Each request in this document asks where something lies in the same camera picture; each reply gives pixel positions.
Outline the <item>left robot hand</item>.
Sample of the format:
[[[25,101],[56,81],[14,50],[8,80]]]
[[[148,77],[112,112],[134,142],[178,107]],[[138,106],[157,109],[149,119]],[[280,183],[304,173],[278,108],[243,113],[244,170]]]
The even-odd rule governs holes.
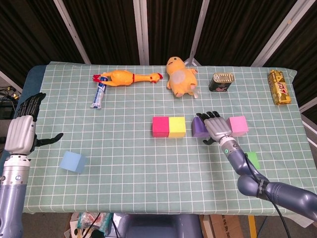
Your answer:
[[[16,118],[9,125],[4,149],[11,155],[29,155],[36,147],[58,142],[63,133],[54,138],[38,139],[35,133],[40,104],[45,93],[30,96],[19,107]]]

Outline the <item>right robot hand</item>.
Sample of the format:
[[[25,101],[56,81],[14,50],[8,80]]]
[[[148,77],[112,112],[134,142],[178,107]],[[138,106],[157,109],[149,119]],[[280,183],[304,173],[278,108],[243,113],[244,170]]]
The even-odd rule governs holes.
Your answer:
[[[219,143],[220,140],[225,136],[231,136],[232,130],[224,120],[223,117],[217,111],[208,111],[206,113],[196,113],[200,120],[204,123],[210,139],[203,140],[206,145],[211,145],[214,142]]]

